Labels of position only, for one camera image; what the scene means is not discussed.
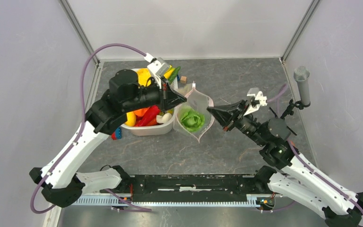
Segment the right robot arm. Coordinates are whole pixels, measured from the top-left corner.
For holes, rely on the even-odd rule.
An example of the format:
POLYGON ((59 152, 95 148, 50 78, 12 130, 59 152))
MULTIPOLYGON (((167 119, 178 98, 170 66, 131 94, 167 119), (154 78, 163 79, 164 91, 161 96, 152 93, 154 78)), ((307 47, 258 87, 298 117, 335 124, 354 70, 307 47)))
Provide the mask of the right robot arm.
POLYGON ((242 100, 207 110, 224 131, 238 129, 262 148, 259 153, 268 166, 256 174, 255 189, 289 197, 317 213, 329 227, 358 227, 363 220, 363 192, 341 186, 295 147, 289 139, 293 131, 284 120, 285 113, 260 123, 249 108, 251 103, 242 100))

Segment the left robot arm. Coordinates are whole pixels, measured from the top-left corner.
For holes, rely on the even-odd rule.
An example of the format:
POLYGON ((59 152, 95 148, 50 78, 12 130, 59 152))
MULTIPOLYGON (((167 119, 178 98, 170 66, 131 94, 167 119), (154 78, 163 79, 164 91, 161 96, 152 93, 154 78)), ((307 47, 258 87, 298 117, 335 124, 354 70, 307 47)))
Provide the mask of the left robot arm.
POLYGON ((80 173, 79 167, 127 121, 127 113, 152 106, 165 111, 186 100, 171 88, 166 78, 151 79, 150 85, 142 86, 134 70, 120 70, 109 80, 103 96, 89 108, 66 147, 45 167, 33 168, 30 177, 49 203, 62 208, 86 193, 104 189, 125 192, 130 181, 120 166, 92 173, 80 173))

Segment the green napa cabbage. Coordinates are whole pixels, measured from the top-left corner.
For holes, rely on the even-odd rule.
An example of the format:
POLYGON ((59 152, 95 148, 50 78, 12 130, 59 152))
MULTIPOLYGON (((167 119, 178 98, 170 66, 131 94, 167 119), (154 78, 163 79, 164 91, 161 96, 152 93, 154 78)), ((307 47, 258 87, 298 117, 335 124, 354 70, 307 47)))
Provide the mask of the green napa cabbage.
POLYGON ((179 121, 187 131, 196 132, 203 127, 205 116, 188 107, 181 110, 179 121))

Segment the clear zip top bag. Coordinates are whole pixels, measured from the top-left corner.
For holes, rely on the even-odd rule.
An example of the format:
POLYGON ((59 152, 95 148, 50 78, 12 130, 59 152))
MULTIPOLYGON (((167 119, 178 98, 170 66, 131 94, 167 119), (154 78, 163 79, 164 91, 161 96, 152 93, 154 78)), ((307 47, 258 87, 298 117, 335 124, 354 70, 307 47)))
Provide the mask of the clear zip top bag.
POLYGON ((213 99, 198 91, 195 82, 178 89, 178 92, 184 95, 187 101, 175 108, 173 129, 200 142, 215 121, 207 110, 208 107, 214 106, 213 99))

